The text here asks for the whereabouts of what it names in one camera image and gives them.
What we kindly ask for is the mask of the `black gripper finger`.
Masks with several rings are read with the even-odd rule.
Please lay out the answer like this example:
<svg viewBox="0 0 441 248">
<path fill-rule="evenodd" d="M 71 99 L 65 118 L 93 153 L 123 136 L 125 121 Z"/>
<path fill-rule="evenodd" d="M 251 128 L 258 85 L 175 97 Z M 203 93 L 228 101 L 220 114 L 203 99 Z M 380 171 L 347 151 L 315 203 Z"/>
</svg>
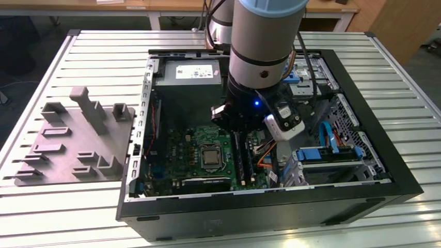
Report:
<svg viewBox="0 0 441 248">
<path fill-rule="evenodd" d="M 220 105 L 211 108 L 212 122 L 232 134 L 236 141 L 244 141 L 248 136 L 244 115 L 231 106 Z"/>
</svg>

